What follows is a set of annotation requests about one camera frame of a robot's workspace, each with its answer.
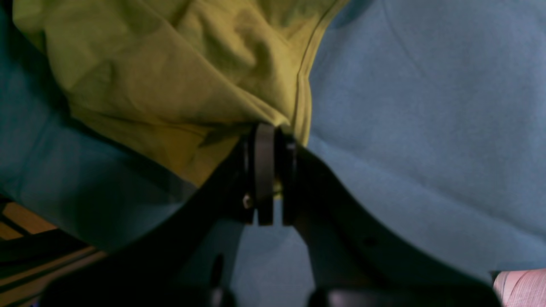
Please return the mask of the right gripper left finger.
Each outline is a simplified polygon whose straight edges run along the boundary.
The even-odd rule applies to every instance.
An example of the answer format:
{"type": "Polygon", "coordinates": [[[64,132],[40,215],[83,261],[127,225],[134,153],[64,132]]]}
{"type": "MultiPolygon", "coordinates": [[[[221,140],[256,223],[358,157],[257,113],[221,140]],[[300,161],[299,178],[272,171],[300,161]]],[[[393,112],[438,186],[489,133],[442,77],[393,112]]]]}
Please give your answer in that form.
{"type": "Polygon", "coordinates": [[[190,200],[130,246],[51,282],[41,307],[232,307],[244,226],[273,223],[276,130],[259,124],[190,200]]]}

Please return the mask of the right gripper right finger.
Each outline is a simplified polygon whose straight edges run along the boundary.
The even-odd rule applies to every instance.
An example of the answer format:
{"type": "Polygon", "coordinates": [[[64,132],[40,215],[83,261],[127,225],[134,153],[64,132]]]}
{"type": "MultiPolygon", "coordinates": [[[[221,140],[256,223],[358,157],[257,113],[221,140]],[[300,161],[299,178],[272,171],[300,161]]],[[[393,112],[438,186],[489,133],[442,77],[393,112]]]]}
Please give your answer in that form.
{"type": "Polygon", "coordinates": [[[499,307],[485,282],[429,256],[372,216],[288,128],[275,131],[282,218],[304,239],[310,307],[499,307]]]}

